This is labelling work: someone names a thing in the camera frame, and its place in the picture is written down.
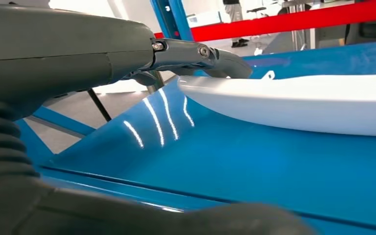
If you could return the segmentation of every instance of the red rope barrier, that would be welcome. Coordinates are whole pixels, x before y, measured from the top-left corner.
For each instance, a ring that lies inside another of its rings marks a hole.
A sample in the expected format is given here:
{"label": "red rope barrier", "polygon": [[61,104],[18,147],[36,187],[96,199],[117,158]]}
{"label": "red rope barrier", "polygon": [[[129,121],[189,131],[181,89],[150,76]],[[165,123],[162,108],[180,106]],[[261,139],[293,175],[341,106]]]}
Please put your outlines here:
{"label": "red rope barrier", "polygon": [[191,31],[196,42],[203,42],[370,21],[376,21],[376,0],[254,20],[206,25],[192,28]]}

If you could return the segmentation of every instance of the screw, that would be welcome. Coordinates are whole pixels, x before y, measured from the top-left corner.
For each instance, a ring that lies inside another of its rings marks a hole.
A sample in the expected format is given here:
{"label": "screw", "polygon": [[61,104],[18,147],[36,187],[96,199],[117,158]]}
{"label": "screw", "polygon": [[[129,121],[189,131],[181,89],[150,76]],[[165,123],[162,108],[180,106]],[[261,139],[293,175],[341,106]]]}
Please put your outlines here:
{"label": "screw", "polygon": [[198,53],[199,53],[202,57],[204,57],[204,58],[208,58],[209,55],[210,55],[210,50],[209,50],[208,47],[206,47],[206,46],[200,46],[200,47],[198,48]]}
{"label": "screw", "polygon": [[153,50],[163,50],[164,45],[162,43],[154,43],[152,44]]}

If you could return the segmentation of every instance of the glossy blue surface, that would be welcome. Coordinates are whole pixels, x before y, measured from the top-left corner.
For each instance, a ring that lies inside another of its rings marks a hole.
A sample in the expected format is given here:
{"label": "glossy blue surface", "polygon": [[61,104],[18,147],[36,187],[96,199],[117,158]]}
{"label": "glossy blue surface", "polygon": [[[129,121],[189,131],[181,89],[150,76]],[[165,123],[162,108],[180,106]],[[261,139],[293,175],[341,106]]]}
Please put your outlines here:
{"label": "glossy blue surface", "polygon": [[[376,43],[247,60],[257,66],[254,77],[267,70],[277,79],[369,74],[376,73]],[[376,137],[236,120],[187,99],[175,81],[48,165],[376,225]]]}
{"label": "glossy blue surface", "polygon": [[[42,173],[44,175],[51,175],[53,178],[43,177],[43,180],[57,187],[108,194],[121,199],[149,203],[158,208],[166,207],[167,209],[172,208],[181,211],[189,211],[221,205],[221,203],[215,201],[101,181],[51,170],[42,170]],[[304,218],[304,221],[322,235],[376,235],[376,231],[374,230],[359,228],[356,226],[348,226],[309,218]]]}

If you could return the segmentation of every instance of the gray robot arm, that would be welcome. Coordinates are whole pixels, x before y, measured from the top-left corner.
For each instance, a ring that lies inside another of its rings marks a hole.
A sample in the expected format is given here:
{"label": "gray robot arm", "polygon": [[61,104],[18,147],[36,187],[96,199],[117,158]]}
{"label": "gray robot arm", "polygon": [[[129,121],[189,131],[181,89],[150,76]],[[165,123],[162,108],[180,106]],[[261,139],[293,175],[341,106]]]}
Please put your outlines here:
{"label": "gray robot arm", "polygon": [[[164,48],[154,49],[156,43]],[[260,204],[173,213],[55,188],[40,180],[13,123],[57,94],[148,70],[202,69],[214,74],[221,69],[222,76],[247,75],[228,69],[229,61],[238,58],[202,44],[156,41],[141,23],[0,5],[0,235],[313,234],[292,214]],[[247,66],[240,60],[237,67]]]}

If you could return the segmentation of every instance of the white plastic part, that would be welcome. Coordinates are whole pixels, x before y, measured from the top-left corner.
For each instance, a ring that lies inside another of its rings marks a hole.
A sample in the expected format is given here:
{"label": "white plastic part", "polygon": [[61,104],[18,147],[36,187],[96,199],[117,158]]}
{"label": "white plastic part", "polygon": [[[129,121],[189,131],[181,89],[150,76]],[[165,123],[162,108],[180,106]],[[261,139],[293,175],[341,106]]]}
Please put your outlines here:
{"label": "white plastic part", "polygon": [[296,130],[376,136],[376,75],[281,80],[181,76],[178,84],[188,97],[232,118]]}

